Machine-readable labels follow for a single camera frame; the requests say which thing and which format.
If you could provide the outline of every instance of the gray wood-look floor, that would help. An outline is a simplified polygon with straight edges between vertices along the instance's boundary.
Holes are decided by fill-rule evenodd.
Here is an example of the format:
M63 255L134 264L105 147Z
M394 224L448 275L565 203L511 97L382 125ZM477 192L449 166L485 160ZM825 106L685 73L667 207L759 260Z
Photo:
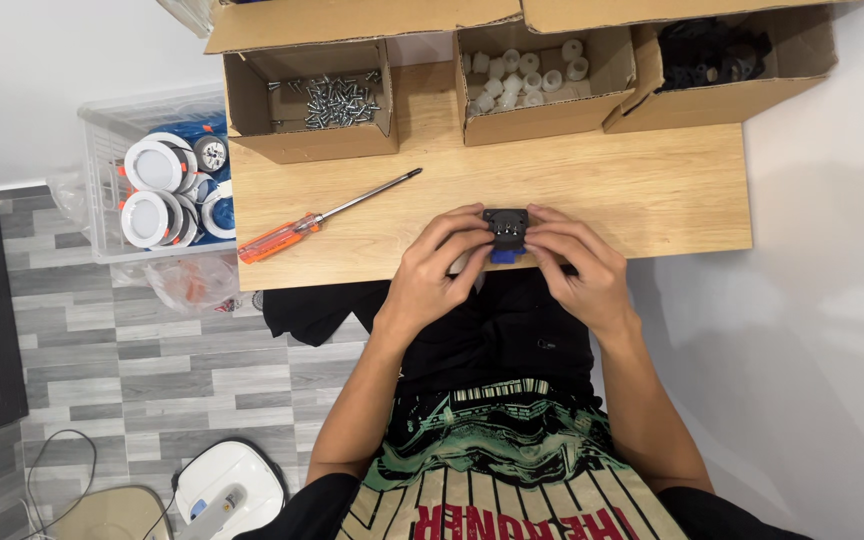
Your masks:
M260 446L298 490L368 338L362 325L351 316L312 348L272 338L249 294L233 313L177 313L153 289L115 286L45 193L0 201L30 408L17 427L0 429L0 509L9 508L0 538L27 534L17 529L26 521L16 506L23 479L43 441L63 429L98 448L90 492L144 485L167 505L173 473L229 436ZM31 482L46 522L82 495L92 461L86 441L59 437ZM170 518L180 531L174 509Z

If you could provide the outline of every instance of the black plastic part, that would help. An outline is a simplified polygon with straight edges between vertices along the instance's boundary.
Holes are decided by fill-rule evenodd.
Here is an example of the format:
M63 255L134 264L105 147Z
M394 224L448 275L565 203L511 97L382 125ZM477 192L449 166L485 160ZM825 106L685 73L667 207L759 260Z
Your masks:
M492 245L496 251L515 251L525 244L525 229L529 226L529 212L525 208L486 208L482 219L488 230L495 233Z

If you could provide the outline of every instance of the plastic storage basket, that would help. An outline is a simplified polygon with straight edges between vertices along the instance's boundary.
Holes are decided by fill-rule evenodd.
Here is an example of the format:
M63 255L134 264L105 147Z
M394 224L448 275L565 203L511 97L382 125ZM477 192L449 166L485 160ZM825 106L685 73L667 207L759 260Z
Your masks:
M85 135L92 258L96 263L121 263L235 249L235 240L229 240L145 251L125 240L119 219L119 202L128 197L126 190L130 184L127 178L118 175L118 166L122 165L129 147L148 135L151 129L186 120L205 120L224 115L225 110L221 83L91 102L78 108Z

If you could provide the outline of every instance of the black cable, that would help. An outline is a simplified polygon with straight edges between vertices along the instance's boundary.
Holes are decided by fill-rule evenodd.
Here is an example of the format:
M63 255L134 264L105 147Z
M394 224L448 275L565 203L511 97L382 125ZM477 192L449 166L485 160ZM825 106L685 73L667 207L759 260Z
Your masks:
M32 472L34 472L36 470L36 465L39 465L39 460L41 460L42 456L45 455L45 449L48 448L49 443L52 442L52 439L55 438L55 436L57 436L58 434L62 434L62 433L66 433L66 432L68 432L70 434L76 434L77 436L81 436L86 441L88 441L89 446L92 447L92 472L90 472L90 474L88 476L88 485L85 486L85 491L83 491L81 493L81 495L76 499L75 504L72 504L72 506L69 507L68 510L65 510L64 514L58 516L56 519L54 519L49 524L43 525L42 524L42 514L39 513L39 505L36 503L36 497L32 494ZM52 433L52 436L45 439L45 444L42 445L42 449L38 452L38 455L35 457L35 460L31 462L31 467L29 467L29 477L27 477L25 479L25 489L26 489L26 491L29 492L29 498L31 499L32 507L35 508L35 516L38 518L39 528L36 529L35 532L33 532L32 534L30 534L28 536L23 536L22 538L19 538L19 540L28 540L29 538L32 538L33 536L40 534L40 533L45 534L45 532L50 527L54 526L56 523L59 522L59 520L65 518L67 515L69 515L69 512L71 512L72 510L75 510L75 508L78 507L79 503L82 502L82 499L84 499L86 497L86 495L89 493L90 487L92 487L92 481L95 480L95 465L96 465L96 463L98 463L98 461L99 461L99 450L95 448L95 443L92 442L92 439L90 439L88 435L86 435L85 433L82 433L78 429L60 429L60 430L56 431L55 433Z
M161 514L158 514L158 519L155 520L155 522L151 524L151 526L149 527L149 532L146 532L145 534L143 534L142 537L139 538L139 540L145 540L146 538L149 537L150 534L152 534L152 530L156 528L156 525L158 525L160 521L162 521L162 518L165 517L165 513L168 512L169 509L172 508L172 504L175 501L176 501L176 492L173 491L172 492L172 500L169 500L169 505L166 506L164 510L162 510Z

